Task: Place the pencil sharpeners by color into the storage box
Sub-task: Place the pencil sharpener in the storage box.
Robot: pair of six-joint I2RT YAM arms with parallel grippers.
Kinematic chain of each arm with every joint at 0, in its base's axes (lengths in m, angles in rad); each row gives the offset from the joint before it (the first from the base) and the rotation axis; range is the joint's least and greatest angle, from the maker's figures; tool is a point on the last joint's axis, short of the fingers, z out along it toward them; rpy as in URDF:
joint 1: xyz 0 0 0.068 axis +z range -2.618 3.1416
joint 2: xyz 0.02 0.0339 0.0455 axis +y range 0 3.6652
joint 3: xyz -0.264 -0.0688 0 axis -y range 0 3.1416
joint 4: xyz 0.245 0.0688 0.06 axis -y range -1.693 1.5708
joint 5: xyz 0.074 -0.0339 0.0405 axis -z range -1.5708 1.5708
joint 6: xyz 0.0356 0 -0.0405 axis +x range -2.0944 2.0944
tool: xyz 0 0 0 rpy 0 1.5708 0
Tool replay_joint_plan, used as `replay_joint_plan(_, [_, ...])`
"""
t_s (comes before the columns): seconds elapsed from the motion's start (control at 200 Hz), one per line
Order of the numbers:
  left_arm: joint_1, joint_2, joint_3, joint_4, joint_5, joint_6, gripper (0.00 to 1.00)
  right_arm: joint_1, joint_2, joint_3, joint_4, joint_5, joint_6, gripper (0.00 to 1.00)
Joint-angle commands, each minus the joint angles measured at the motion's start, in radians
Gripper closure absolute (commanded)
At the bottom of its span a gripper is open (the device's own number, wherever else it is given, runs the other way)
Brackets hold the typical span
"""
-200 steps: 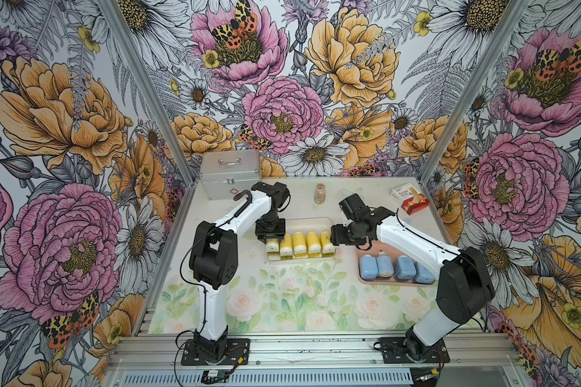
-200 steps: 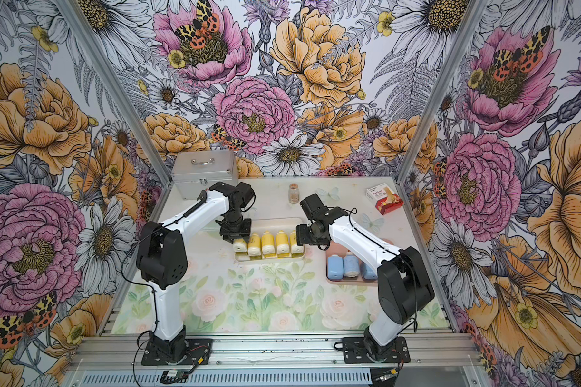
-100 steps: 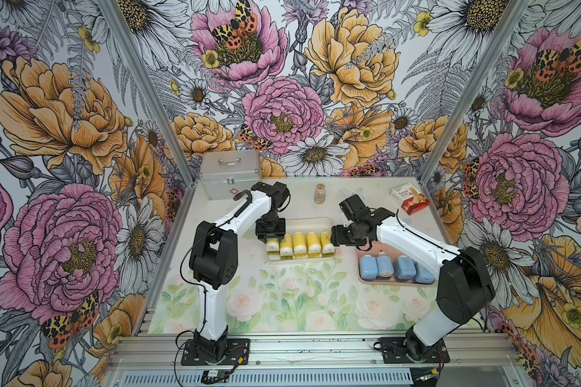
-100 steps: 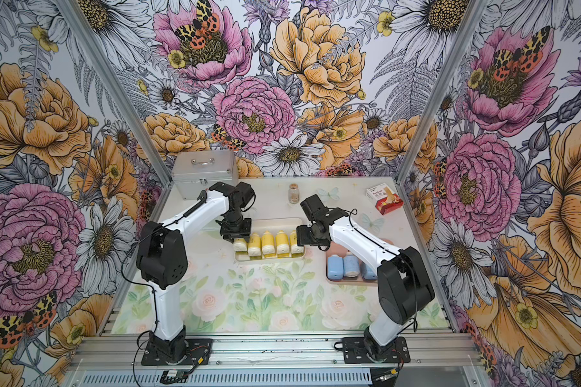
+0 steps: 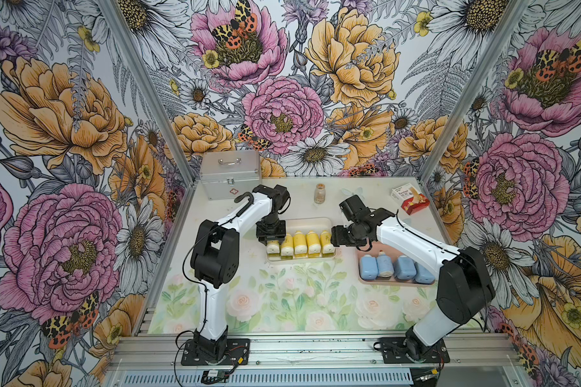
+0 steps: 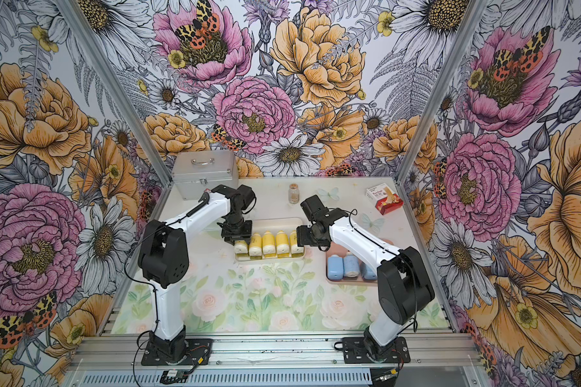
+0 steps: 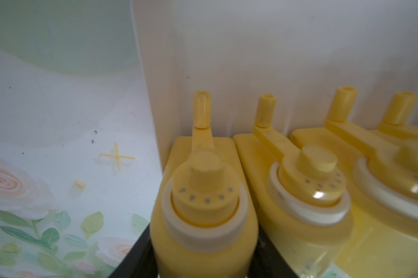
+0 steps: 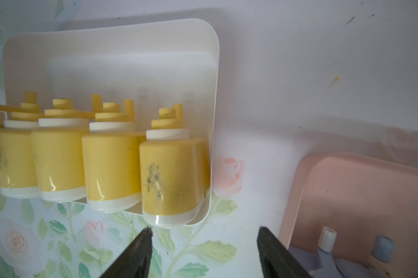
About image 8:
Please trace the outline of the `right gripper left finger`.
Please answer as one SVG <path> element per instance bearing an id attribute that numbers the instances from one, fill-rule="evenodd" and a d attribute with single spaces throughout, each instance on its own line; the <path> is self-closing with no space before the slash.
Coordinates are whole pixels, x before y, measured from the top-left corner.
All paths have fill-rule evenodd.
<path id="1" fill-rule="evenodd" d="M 101 278 L 147 278 L 153 254 L 152 228 L 144 228 Z"/>

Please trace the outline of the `white rectangular tray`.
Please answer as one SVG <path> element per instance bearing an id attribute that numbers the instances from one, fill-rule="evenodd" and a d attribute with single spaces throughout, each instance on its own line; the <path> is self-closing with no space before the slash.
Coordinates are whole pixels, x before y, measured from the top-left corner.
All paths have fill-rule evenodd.
<path id="1" fill-rule="evenodd" d="M 205 21 L 17 35 L 4 45 L 3 64 L 7 102 L 28 89 L 43 114 L 60 98 L 87 112 L 92 95 L 102 103 L 133 100 L 136 130 L 146 134 L 161 108 L 182 104 L 190 135 L 208 140 L 211 170 L 219 42 Z M 185 226 L 199 223 L 210 201 L 211 174 L 200 212 Z"/>

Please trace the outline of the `blue sharpener with white nozzle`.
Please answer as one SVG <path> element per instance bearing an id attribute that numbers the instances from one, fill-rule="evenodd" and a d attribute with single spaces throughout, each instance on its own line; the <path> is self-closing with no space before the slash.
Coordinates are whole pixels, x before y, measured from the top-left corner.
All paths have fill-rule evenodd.
<path id="1" fill-rule="evenodd" d="M 335 265 L 344 278 L 396 278 L 398 274 L 389 266 L 393 250 L 391 238 L 378 235 L 369 259 L 370 267 L 345 259 L 336 259 Z"/>

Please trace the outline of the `yellow sharpener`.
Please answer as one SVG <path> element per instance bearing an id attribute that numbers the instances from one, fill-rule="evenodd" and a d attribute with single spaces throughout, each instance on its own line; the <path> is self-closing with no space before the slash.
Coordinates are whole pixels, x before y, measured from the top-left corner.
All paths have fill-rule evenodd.
<path id="1" fill-rule="evenodd" d="M 145 221 L 159 228 L 193 221 L 210 187 L 210 153 L 207 138 L 185 127 L 182 104 L 159 110 L 139 157 Z"/>
<path id="2" fill-rule="evenodd" d="M 31 133 L 44 118 L 37 94 L 25 92 L 18 107 L 0 105 L 0 193 L 8 198 L 39 196 Z"/>
<path id="3" fill-rule="evenodd" d="M 43 200 L 63 203 L 86 197 L 82 138 L 89 133 L 89 121 L 103 111 L 100 95 L 92 95 L 91 102 L 87 112 L 75 110 L 71 99 L 54 99 L 31 133 Z"/>
<path id="4" fill-rule="evenodd" d="M 135 123 L 133 100 L 103 103 L 82 137 L 86 199 L 95 211 L 124 211 L 142 199 L 139 146 L 146 134 Z"/>

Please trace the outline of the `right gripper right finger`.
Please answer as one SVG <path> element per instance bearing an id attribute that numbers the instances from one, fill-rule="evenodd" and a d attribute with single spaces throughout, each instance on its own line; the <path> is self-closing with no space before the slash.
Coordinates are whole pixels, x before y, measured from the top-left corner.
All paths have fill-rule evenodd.
<path id="1" fill-rule="evenodd" d="M 257 245 L 264 278 L 311 277 L 267 227 L 260 227 Z"/>

